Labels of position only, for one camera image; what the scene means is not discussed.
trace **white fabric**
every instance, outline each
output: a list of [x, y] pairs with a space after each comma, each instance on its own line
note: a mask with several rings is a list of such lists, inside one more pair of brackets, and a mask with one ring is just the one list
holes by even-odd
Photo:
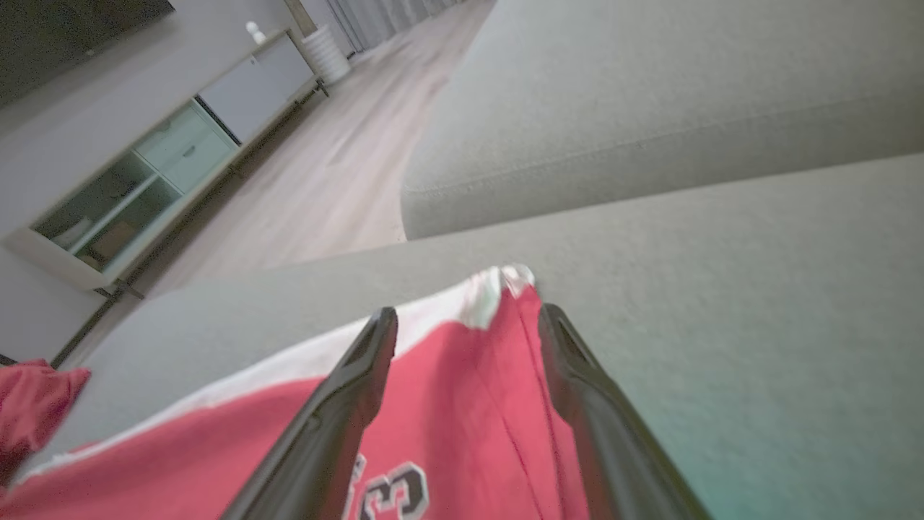
[[[398, 305], [395, 308], [398, 315], [395, 358], [409, 352], [414, 345], [445, 323], [457, 322], [467, 328], [487, 329], [497, 313], [504, 289], [510, 290], [516, 297], [534, 283], [535, 278], [526, 266], [494, 266], [433, 296]], [[336, 366], [367, 321], [368, 318], [360, 319], [304, 340], [256, 365], [215, 381], [108, 440], [85, 450], [56, 455], [51, 461], [33, 468], [18, 481], [92, 457], [195, 410], [231, 402], [275, 385], [323, 376]]]

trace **red cloth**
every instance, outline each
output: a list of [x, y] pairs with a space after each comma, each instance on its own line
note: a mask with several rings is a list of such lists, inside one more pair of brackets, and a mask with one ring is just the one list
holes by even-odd
[[89, 378], [86, 368], [56, 372], [43, 359], [0, 368], [0, 485], [48, 443]]
[[[396, 357], [360, 445], [345, 518], [588, 516], [572, 433], [544, 383], [540, 306], [531, 286], [518, 297], [504, 289], [486, 329], [438, 323]], [[290, 357], [282, 369], [298, 363]], [[0, 504], [0, 515], [217, 518], [320, 381], [201, 401], [29, 478]]]

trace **wooden floor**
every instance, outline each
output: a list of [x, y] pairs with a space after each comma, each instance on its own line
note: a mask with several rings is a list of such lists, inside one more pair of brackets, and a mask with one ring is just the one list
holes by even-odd
[[[331, 97], [315, 94], [228, 177], [135, 287], [156, 297], [405, 240], [401, 175], [436, 94], [493, 6], [468, 0], [351, 59]], [[62, 364], [78, 365], [143, 302], [126, 296]]]

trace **white vase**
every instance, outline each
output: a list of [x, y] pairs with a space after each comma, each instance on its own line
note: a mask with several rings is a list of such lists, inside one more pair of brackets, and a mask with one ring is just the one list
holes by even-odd
[[325, 83], [336, 83], [349, 73], [350, 66], [347, 57], [337, 48], [334, 37], [331, 36], [331, 31], [326, 25], [319, 27], [301, 42], [308, 51], [308, 64], [311, 70], [321, 76]]

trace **television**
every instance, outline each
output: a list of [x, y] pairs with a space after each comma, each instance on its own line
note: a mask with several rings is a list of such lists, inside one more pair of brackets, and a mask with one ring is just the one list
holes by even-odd
[[173, 10], [167, 0], [0, 0], [0, 106]]

